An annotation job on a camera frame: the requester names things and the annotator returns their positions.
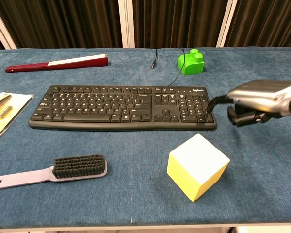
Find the foam cube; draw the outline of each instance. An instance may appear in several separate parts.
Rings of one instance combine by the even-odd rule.
[[[229,161],[197,134],[169,153],[167,174],[194,202],[220,179]]]

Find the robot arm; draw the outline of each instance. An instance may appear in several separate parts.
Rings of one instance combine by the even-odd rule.
[[[218,104],[234,103],[227,108],[229,120],[236,126],[265,123],[271,118],[291,116],[291,82],[254,80],[213,98],[207,107],[211,113]]]

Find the black bristles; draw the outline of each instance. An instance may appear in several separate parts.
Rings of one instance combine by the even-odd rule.
[[[55,159],[53,174],[56,178],[99,175],[105,170],[103,155],[95,154],[80,157]]]

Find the blue table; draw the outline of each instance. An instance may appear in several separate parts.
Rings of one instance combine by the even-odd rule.
[[[204,86],[210,98],[254,79],[291,80],[291,48],[199,48],[202,74],[175,85]],[[107,53],[108,67],[5,73],[9,65]],[[181,49],[0,50],[0,92],[35,98],[0,138],[0,175],[51,166],[54,158],[103,154],[101,179],[0,190],[0,229],[291,223],[291,117],[236,128],[226,105],[215,131],[76,132],[32,129],[28,120],[51,85],[169,85]],[[169,152],[197,133],[231,162],[192,203],[166,174]]]

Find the brush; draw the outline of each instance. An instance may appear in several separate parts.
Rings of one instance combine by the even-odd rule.
[[[59,158],[54,165],[37,171],[27,171],[0,176],[0,189],[45,181],[63,182],[100,178],[107,173],[107,161],[103,155]]]

